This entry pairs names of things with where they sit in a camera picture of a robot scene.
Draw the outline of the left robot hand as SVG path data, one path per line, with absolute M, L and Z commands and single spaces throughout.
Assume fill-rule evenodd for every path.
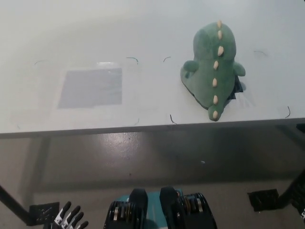
M 88 227 L 88 221 L 80 223 L 84 216 L 84 213 L 81 212 L 81 207 L 76 206 L 71 211 L 70 208 L 71 202 L 68 201 L 55 217 L 51 229 L 85 229 Z

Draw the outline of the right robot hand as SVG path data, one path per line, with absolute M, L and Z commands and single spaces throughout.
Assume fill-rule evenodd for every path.
M 305 222 L 305 183 L 295 183 L 291 194 L 291 204 Z

